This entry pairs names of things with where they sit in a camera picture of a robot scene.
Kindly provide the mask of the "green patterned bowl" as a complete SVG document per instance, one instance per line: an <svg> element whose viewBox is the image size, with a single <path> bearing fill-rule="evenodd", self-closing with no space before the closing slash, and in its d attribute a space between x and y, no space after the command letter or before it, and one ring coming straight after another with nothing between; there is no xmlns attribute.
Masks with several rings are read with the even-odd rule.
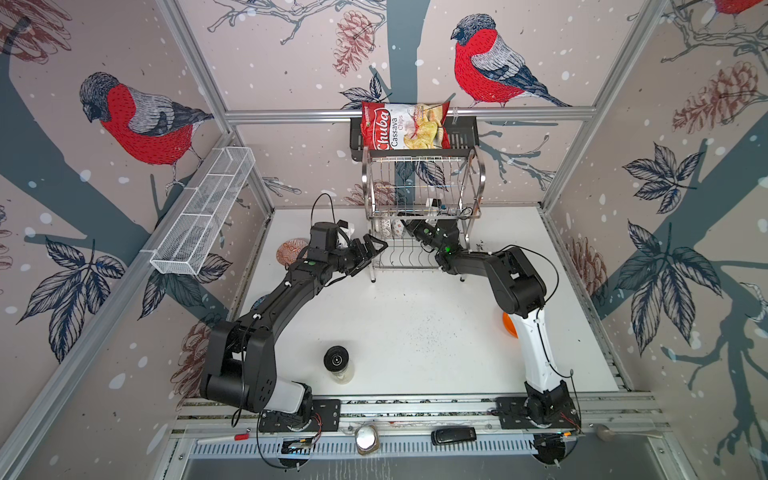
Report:
<svg viewBox="0 0 768 480"><path fill-rule="evenodd" d="M399 218L393 218L390 221L391 231L394 238L402 238L405 232L403 222Z"/></svg>

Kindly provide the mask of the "steel two-tier dish rack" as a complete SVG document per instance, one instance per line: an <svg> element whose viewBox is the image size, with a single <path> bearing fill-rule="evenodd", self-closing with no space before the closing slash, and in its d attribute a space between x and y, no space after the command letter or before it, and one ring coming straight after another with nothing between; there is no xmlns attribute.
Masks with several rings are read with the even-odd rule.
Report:
<svg viewBox="0 0 768 480"><path fill-rule="evenodd" d="M375 237L374 218L456 219L460 243L467 249L474 222L481 216L486 169L477 147L470 149L371 150L362 154L362 196ZM434 270L430 248L406 230L402 238L381 239L389 247L371 263L370 280L385 270Z"/></svg>

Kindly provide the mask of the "white brown lattice bowl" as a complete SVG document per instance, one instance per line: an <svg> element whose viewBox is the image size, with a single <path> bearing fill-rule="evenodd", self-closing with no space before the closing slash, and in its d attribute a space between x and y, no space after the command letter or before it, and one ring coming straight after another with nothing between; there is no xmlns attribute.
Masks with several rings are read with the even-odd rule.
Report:
<svg viewBox="0 0 768 480"><path fill-rule="evenodd" d="M388 239L392 237L391 221L388 218L374 218L373 229L378 238Z"/></svg>

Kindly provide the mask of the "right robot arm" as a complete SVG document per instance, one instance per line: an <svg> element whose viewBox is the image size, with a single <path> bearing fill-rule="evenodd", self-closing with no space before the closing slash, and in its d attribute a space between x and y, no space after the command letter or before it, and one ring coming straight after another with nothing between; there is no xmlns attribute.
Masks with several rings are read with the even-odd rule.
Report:
<svg viewBox="0 0 768 480"><path fill-rule="evenodd" d="M443 272L488 280L497 305L509 316L520 342L525 367L524 408L531 423L545 428L563 420L579 428L578 403L566 384L573 375L560 372L550 353L544 312L547 287L525 255L527 250L509 245L492 253L469 251L460 244L455 219L412 219L404 222L404 228L433 251Z"/></svg>

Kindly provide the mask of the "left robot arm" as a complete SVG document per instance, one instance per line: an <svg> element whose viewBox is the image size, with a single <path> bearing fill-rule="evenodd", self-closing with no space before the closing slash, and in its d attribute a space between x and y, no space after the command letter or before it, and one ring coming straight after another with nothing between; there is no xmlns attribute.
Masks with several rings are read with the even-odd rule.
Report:
<svg viewBox="0 0 768 480"><path fill-rule="evenodd" d="M276 288L237 320L211 330L199 384L202 398L242 411L265 410L298 417L313 415L311 387L278 376L275 346L300 309L335 281L362 272L388 248L370 234L351 239L347 223L318 222L310 240Z"/></svg>

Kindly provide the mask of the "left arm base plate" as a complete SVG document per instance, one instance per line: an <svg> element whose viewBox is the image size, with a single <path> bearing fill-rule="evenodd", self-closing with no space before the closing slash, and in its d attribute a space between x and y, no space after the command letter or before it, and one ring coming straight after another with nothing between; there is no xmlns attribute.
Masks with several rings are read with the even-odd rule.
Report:
<svg viewBox="0 0 768 480"><path fill-rule="evenodd" d="M341 401L339 399L314 399L310 416L277 411L265 411L258 424L258 432L264 433L321 433L336 432L339 428Z"/></svg>

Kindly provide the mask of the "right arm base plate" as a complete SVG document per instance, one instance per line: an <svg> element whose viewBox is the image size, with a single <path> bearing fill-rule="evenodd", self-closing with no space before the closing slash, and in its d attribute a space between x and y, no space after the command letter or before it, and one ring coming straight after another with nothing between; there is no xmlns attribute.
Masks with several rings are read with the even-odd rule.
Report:
<svg viewBox="0 0 768 480"><path fill-rule="evenodd" d="M504 430L578 429L581 418L573 400L567 397L546 410L544 404L529 397L498 397L493 413Z"/></svg>

